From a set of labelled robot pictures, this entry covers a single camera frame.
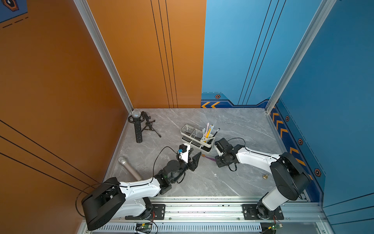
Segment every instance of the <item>pen holder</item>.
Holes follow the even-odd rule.
[[[201,130],[188,124],[182,127],[181,134],[182,141],[191,144],[192,147],[207,154],[211,151],[215,139],[212,134],[207,138]]]

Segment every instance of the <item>black mounting plate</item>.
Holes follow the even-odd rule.
[[[261,220],[257,216],[258,210],[256,209],[256,206],[257,206],[257,204],[242,204],[243,215],[244,215],[245,220]],[[275,215],[275,218],[278,219],[278,220],[283,220],[284,219],[283,212],[282,212],[280,206],[278,206],[275,209],[274,215]]]
[[[154,211],[154,219],[155,220],[163,220],[165,217],[165,204],[152,204]],[[140,218],[139,216],[126,216],[125,220],[144,220]]]

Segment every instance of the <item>orange wall panel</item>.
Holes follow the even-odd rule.
[[[0,153],[83,189],[103,180],[128,113],[74,2],[27,8],[0,23],[0,120],[77,169],[1,121]],[[79,190],[4,155],[0,172],[2,233],[76,232]]]
[[[167,0],[166,3],[178,107],[200,108],[206,0]]]
[[[89,0],[135,108],[200,107],[205,0]]]

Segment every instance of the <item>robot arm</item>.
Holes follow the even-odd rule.
[[[118,182],[109,178],[92,193],[82,199],[88,230],[102,227],[112,218],[138,216],[147,219],[153,206],[149,197],[164,194],[171,185],[189,169],[194,171],[201,152],[190,157],[193,149],[188,144],[180,145],[178,160],[171,160],[154,177],[136,182]]]
[[[288,200],[295,201],[311,182],[310,177],[290,153],[267,154],[247,149],[243,145],[233,147],[225,138],[215,142],[218,167],[234,163],[249,164],[272,174],[276,187],[257,203],[258,217],[268,219],[274,210]]]

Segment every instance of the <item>tripod stand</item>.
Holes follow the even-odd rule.
[[[146,112],[142,111],[141,112],[141,115],[144,117],[145,119],[145,127],[141,130],[142,132],[144,130],[149,130],[149,131],[154,131],[155,133],[157,133],[157,135],[159,135],[159,137],[161,137],[161,135],[156,132],[156,130],[153,128],[152,124],[156,121],[156,120],[152,120],[152,121],[149,121],[149,119],[151,118],[150,116],[147,115]]]

